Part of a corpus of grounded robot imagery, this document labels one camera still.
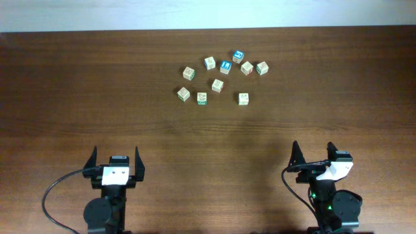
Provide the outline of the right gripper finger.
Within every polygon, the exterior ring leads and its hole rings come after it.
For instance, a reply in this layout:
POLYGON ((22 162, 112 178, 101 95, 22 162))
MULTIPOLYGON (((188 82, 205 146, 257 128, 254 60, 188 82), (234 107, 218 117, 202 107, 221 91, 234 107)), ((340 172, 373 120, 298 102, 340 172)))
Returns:
POLYGON ((289 159, 288 167, 298 166, 300 164, 305 164, 306 160, 303 156, 303 153, 300 149, 298 142, 295 140, 292 143, 291 158, 289 159))
POLYGON ((327 152, 328 152, 328 160, 329 161, 336 161, 338 159, 338 149, 335 147, 333 142, 328 142, 327 144, 327 152))

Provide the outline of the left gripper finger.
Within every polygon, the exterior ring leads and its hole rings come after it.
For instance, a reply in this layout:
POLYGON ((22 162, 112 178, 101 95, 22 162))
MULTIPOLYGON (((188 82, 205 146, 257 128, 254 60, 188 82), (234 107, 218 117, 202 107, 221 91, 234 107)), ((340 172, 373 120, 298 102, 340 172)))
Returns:
POLYGON ((140 154, 138 151, 138 147, 135 148, 135 180, 136 181, 143 181, 144 174, 145 174, 145 166, 140 158, 140 154))
POLYGON ((91 156, 87 160, 86 164, 84 165, 83 169, 90 169, 96 167, 96 160, 97 160, 97 146, 94 147, 91 156))

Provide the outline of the yellow sided wooden block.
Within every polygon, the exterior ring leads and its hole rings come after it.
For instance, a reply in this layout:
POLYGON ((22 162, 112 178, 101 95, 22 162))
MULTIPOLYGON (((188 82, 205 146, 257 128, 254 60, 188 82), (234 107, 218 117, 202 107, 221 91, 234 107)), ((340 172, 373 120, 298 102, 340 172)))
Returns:
POLYGON ((239 93, 238 102, 239 105, 248 105, 249 104, 249 93, 239 93))

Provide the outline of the green bottom picture block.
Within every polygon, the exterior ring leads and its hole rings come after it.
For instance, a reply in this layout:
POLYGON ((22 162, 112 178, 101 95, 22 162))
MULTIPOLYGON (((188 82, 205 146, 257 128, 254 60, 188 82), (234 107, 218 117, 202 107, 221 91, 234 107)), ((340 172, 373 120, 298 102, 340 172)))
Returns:
POLYGON ((206 105, 207 104, 207 93, 206 92, 198 92, 197 93, 197 104, 198 105, 206 105))

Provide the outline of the blue sided wooden block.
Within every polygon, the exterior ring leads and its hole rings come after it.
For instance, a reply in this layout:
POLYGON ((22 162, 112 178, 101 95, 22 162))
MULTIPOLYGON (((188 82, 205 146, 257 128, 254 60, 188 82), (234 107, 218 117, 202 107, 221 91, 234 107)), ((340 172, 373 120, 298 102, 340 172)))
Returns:
POLYGON ((207 57, 204 59, 204 64, 207 70, 215 68, 216 62, 213 57, 207 57))

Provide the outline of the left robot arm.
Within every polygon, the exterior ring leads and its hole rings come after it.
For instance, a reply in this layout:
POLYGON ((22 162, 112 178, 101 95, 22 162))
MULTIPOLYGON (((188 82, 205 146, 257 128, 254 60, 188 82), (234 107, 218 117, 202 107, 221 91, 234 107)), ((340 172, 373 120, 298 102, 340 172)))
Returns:
POLYGON ((92 188, 101 196, 91 200, 84 208, 84 221, 88 233, 123 234, 125 228, 127 189, 133 189, 144 180, 145 166, 135 150, 135 173, 129 173, 129 157, 115 155, 108 164, 97 165, 97 149, 94 148, 83 168, 83 177, 89 178, 92 188))

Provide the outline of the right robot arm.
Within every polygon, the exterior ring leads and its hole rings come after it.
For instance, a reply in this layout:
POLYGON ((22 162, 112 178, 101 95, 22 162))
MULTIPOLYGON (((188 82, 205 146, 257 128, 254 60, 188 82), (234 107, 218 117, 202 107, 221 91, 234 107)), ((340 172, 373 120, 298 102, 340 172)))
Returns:
POLYGON ((345 178, 354 163, 348 151, 341 151, 332 142, 327 144, 328 158, 323 161, 306 162, 297 141, 292 143, 291 158, 282 175, 297 173, 298 184, 308 184, 305 201, 287 184, 287 189, 313 213, 316 227, 307 228, 307 233, 353 233, 359 226, 359 215, 363 198, 349 190, 336 189, 335 183, 345 178))

